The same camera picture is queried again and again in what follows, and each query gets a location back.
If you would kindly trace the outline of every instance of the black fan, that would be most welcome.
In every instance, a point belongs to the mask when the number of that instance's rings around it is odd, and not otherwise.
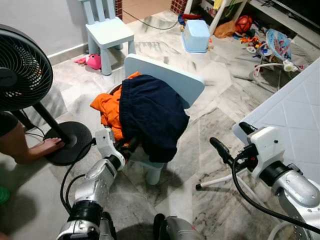
[[[51,126],[45,138],[60,137],[65,146],[46,158],[55,165],[71,164],[91,140],[89,129],[79,122],[58,124],[40,103],[53,83],[53,70],[44,52],[24,33],[0,24],[0,111],[33,106]],[[88,147],[83,158],[90,150]]]

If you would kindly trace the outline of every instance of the white chair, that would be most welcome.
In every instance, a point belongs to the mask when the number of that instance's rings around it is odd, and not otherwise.
[[[201,77],[163,62],[135,54],[129,54],[125,58],[124,69],[126,78],[138,71],[141,74],[151,75],[166,82],[180,95],[182,105],[185,109],[191,107],[205,89],[205,83]],[[149,156],[147,156],[142,149],[137,149],[136,152],[136,156],[133,155],[130,160],[149,168],[146,175],[146,182],[150,185],[156,185],[159,182],[164,163],[150,162]]]
[[[98,54],[98,47],[100,48],[101,72],[103,75],[110,75],[112,69],[107,49],[122,49],[123,43],[128,42],[128,53],[135,54],[134,32],[116,17],[114,0],[106,0],[108,18],[105,18],[102,0],[95,0],[98,21],[95,21],[90,0],[79,1],[83,4],[88,22],[85,26],[88,32],[89,53]]]

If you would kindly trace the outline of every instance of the blue storage bin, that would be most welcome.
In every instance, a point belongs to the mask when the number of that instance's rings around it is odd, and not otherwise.
[[[207,52],[210,33],[208,26],[203,20],[188,20],[185,30],[182,33],[182,40],[185,47],[190,53]]]

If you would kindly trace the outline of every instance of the tile floor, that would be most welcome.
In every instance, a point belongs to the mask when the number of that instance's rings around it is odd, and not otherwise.
[[[134,17],[142,20],[151,15],[169,10],[171,2],[172,0],[122,0],[122,20],[125,24],[136,21]]]
[[[148,21],[153,26],[168,27],[176,19],[172,12],[163,11]],[[231,181],[195,190],[198,183],[231,173],[210,145],[209,138],[219,138],[233,155],[237,153],[243,145],[233,135],[233,125],[271,96],[254,83],[231,74],[247,76],[256,62],[243,60],[246,51],[232,39],[212,37],[213,50],[205,54],[187,53],[178,25],[167,31],[138,21],[128,26],[135,33],[138,55],[198,74],[206,86],[186,110],[189,125],[179,139],[176,156],[163,168],[159,184],[146,184],[146,169],[131,162],[117,176],[106,200],[106,210],[113,217],[118,239],[152,240],[152,222],[157,212],[178,215],[193,223],[205,240],[267,239],[276,221],[248,205]],[[99,112],[89,105],[97,94],[108,92],[125,78],[123,62],[127,52],[126,45],[121,51],[111,49],[113,72],[110,76],[79,66],[73,59],[53,66],[54,86],[63,98],[56,106],[59,110],[51,109],[57,121],[82,122],[93,134],[102,128]],[[47,106],[50,101],[44,100],[43,104]],[[46,124],[41,128],[49,129]],[[28,136],[30,146],[37,141]],[[100,157],[92,147],[76,164],[71,176],[85,173]],[[0,206],[0,231],[14,240],[54,240],[67,220],[59,200],[60,183],[66,170],[67,167],[54,166],[45,159],[29,166],[17,166],[9,156],[0,155],[0,182],[12,192],[9,201]],[[246,173],[242,179],[268,207],[283,212],[265,185]],[[292,239],[292,229],[281,230],[276,239]]]

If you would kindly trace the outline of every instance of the quilted white surface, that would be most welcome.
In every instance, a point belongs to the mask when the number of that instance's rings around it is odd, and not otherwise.
[[[308,179],[320,184],[320,58],[242,121],[257,128],[280,128],[284,163],[295,163]],[[248,143],[238,124],[233,133]]]

